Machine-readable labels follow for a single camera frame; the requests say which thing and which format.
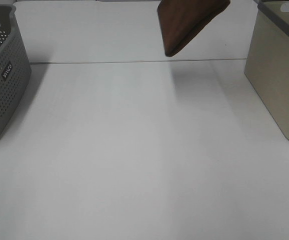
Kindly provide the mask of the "brown towel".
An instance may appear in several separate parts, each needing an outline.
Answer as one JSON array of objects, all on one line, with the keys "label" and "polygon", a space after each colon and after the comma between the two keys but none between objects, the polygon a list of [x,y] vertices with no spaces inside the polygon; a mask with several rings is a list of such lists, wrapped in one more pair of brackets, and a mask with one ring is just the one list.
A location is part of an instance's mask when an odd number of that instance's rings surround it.
[{"label": "brown towel", "polygon": [[162,0],[157,15],[165,56],[179,53],[230,3],[229,0]]}]

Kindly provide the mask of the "beige plastic basket grey rim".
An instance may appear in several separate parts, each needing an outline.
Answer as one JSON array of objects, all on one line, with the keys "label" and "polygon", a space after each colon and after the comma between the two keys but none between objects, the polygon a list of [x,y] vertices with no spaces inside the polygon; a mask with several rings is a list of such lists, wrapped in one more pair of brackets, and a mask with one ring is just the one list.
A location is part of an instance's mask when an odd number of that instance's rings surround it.
[{"label": "beige plastic basket grey rim", "polygon": [[289,141],[289,0],[260,0],[244,74]]}]

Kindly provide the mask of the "grey perforated plastic basket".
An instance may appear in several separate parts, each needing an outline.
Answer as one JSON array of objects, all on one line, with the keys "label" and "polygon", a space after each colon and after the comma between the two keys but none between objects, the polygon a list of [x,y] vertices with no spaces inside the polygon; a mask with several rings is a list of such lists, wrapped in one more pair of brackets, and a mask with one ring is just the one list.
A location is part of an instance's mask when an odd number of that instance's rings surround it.
[{"label": "grey perforated plastic basket", "polygon": [[15,16],[0,4],[0,136],[17,109],[31,77],[31,66]]}]

